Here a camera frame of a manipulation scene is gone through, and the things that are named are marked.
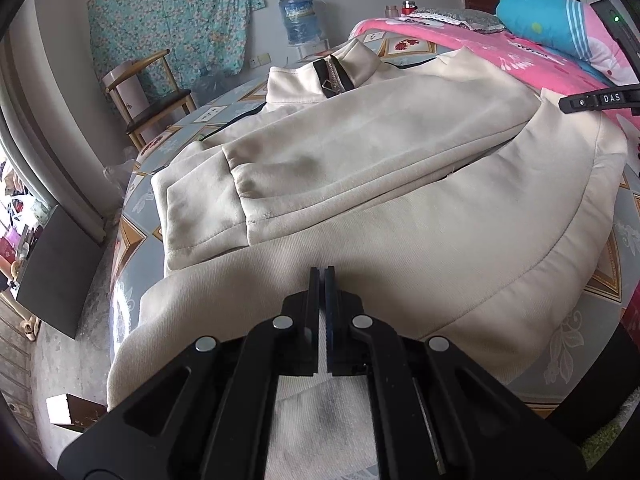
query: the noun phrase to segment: gray pillow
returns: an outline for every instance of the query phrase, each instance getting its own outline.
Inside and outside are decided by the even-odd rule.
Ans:
[[[420,19],[434,20],[436,22],[449,23],[458,27],[466,27],[475,32],[491,34],[505,29],[504,24],[497,16],[473,9],[428,9],[420,7],[415,12],[406,16],[406,21]]]

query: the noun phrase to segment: concrete floor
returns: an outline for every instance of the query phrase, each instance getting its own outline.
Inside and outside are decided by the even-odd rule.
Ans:
[[[31,392],[38,435],[45,458],[54,466],[63,449],[80,433],[49,422],[47,397],[73,394],[106,405],[111,366],[109,291],[116,234],[117,225],[107,233],[106,248],[84,302],[76,339],[43,322],[31,357]]]

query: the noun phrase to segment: wooden chair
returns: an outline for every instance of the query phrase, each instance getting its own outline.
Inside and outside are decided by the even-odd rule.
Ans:
[[[129,139],[133,142],[134,146],[138,150],[142,150],[145,145],[145,141],[142,138],[141,132],[158,122],[165,115],[170,113],[172,110],[175,110],[178,106],[181,106],[184,110],[184,113],[187,115],[190,112],[194,112],[196,110],[196,105],[193,102],[193,98],[191,97],[191,90],[178,88],[178,85],[175,82],[174,74],[171,72],[169,68],[169,64],[166,62],[165,56],[171,52],[168,48],[164,50],[160,50],[155,54],[152,54],[145,59],[137,61],[133,65],[131,65],[127,70],[125,70],[121,76],[119,76],[113,83],[111,83],[106,88],[107,94],[111,94],[113,92],[113,98],[118,105],[118,108],[122,110],[125,114],[125,119],[128,120],[126,133],[129,136]],[[129,113],[129,109],[124,104],[122,97],[118,93],[118,89],[116,88],[120,83],[126,81],[130,77],[135,76],[142,72],[147,66],[152,64],[153,62],[162,60],[162,65],[164,66],[164,71],[166,72],[166,76],[169,79],[169,83],[174,91],[165,95],[158,99],[158,101],[152,103],[145,108],[142,112],[140,112],[135,117],[131,117]]]

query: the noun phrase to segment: pink blanket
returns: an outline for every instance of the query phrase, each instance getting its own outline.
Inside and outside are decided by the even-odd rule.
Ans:
[[[508,32],[479,34],[448,23],[434,23],[431,26],[374,18],[358,23],[351,31],[350,38],[372,28],[433,41],[454,50],[466,46],[473,53],[535,88],[548,88],[559,94],[571,95],[606,87],[582,70],[577,63],[550,54],[538,44]],[[630,164],[638,171],[636,146],[640,142],[640,117],[633,117],[628,109],[609,110],[605,113],[624,130],[630,147],[633,146],[633,151],[629,150]]]

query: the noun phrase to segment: black zipper trim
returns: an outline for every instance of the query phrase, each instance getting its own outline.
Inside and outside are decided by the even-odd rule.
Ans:
[[[435,57],[432,57],[431,59],[425,59],[424,61],[419,61],[418,63],[411,63],[411,64],[408,64],[408,65],[400,65],[400,66],[394,65],[393,63],[389,63],[388,61],[385,61],[385,63],[388,64],[388,65],[393,65],[396,68],[399,68],[400,70],[405,70],[407,68],[413,68],[414,66],[424,65],[425,63],[433,61],[434,59],[435,59]]]
[[[249,110],[248,112],[245,112],[244,114],[240,114],[238,115],[238,117],[234,117],[233,119],[231,119],[227,124],[225,124],[224,126],[222,126],[222,128],[216,130],[215,132],[211,132],[208,135],[205,135],[204,137],[202,137],[200,139],[200,141],[203,141],[204,139],[209,139],[210,136],[215,135],[218,132],[221,132],[222,130],[224,130],[227,126],[231,126],[233,123],[237,123],[240,119],[244,119],[245,117],[248,117],[250,115],[255,115],[257,114],[260,110],[262,110],[264,108],[264,105],[267,104],[267,101],[261,103],[260,105],[258,105],[257,107],[255,107],[253,110]]]
[[[314,69],[316,69],[322,93],[327,99],[355,88],[346,70],[335,56],[316,59]]]

